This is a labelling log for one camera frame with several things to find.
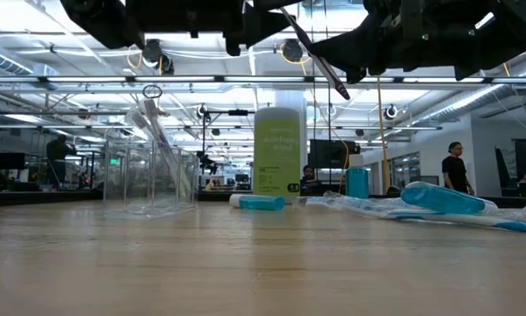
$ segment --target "wooden table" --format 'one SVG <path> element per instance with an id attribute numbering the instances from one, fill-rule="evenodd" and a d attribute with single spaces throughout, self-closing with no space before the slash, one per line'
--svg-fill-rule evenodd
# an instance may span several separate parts
<path id="1" fill-rule="evenodd" d="M 526 316 L 526 234 L 226 204 L 0 209 L 0 315 Z"/>

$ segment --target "ceiling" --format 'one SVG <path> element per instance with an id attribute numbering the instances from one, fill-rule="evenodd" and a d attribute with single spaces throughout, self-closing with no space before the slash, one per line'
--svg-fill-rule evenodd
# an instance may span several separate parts
<path id="1" fill-rule="evenodd" d="M 140 52 L 135 48 L 107 50 L 100 43 L 72 23 L 61 7 L 59 0 L 0 0 L 0 54 L 6 56 L 27 68 L 45 64 L 57 70 L 59 75 L 158 75 L 156 71 L 141 62 Z M 357 27 L 365 18 L 367 12 L 362 5 L 340 5 L 332 7 L 328 13 L 319 7 L 309 11 L 301 5 L 291 5 L 287 10 L 298 17 L 302 28 L 310 33 L 314 41 L 331 37 L 339 32 L 345 32 Z M 240 57 L 228 56 L 225 52 L 225 42 L 220 34 L 201 33 L 198 39 L 191 39 L 188 33 L 178 34 L 147 34 L 147 38 L 162 41 L 162 47 L 175 64 L 175 75 L 321 75 L 313 66 L 313 62 L 304 57 L 302 65 L 287 62 L 280 53 L 280 46 L 285 39 L 295 35 L 292 29 L 278 33 L 252 50 L 243 50 Z M 519 56 L 515 63 L 526 59 Z M 11 75 L 0 69 L 0 75 Z M 420 68 L 411 73 L 401 69 L 390 69 L 384 76 L 414 76 L 414 77 L 452 77 L 453 68 Z M 483 75 L 502 75 L 502 69 L 492 69 Z M 344 100 L 335 92 L 329 93 L 326 86 L 320 85 L 314 89 L 310 85 L 299 85 L 288 88 L 285 85 L 248 84 L 234 86 L 221 92 L 220 83 L 197 84 L 195 89 L 202 93 L 191 93 L 187 85 L 181 84 L 163 86 L 165 93 L 158 100 L 162 110 L 170 114 L 171 124 L 198 125 L 196 110 L 200 104 L 213 111 L 229 109 L 245 109 L 254 111 L 261 106 L 280 106 L 277 102 L 277 90 L 297 90 L 302 93 L 306 104 L 321 109 L 322 116 L 317 124 L 327 124 L 328 104 L 331 104 L 331 123 L 333 125 L 377 126 L 378 125 L 378 91 L 374 85 L 356 85 L 349 87 L 350 101 Z M 91 111 L 127 111 L 135 106 L 136 98 L 142 99 L 141 93 L 124 93 L 128 87 L 119 85 L 114 92 L 109 93 L 68 93 L 75 90 L 76 85 L 60 85 L 60 88 L 50 94 L 47 104 L 54 104 L 54 111 L 73 111 L 89 109 Z M 15 85 L 0 84 L 0 90 L 7 94 L 17 94 L 39 106 L 45 104 L 46 96 L 18 89 Z M 450 85 L 420 85 L 390 86 L 381 90 L 384 107 L 391 104 L 400 110 L 398 123 L 405 124 L 408 119 L 428 111 L 435 104 L 456 95 L 463 86 Z M 78 118 L 66 118 L 73 124 L 107 124 L 120 122 L 121 116 L 92 117 L 90 121 L 82 122 Z M 214 125 L 250 125 L 249 119 L 241 117 L 221 116 Z M 183 140 L 194 141 L 199 132 L 174 131 Z M 354 130 L 341 130 L 340 137 L 356 139 Z M 391 136 L 392 141 L 408 140 L 409 133 L 398 133 Z M 365 140 L 375 140 L 375 133 L 367 133 Z M 250 128 L 240 131 L 222 131 L 220 138 L 241 138 L 252 140 Z M 320 131 L 317 137 L 328 137 L 327 131 Z"/>

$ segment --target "green label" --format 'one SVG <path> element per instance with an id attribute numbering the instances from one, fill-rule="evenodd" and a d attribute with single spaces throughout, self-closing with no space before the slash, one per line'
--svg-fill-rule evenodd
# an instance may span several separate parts
<path id="1" fill-rule="evenodd" d="M 298 123 L 297 119 L 256 123 L 255 194 L 299 196 Z"/>

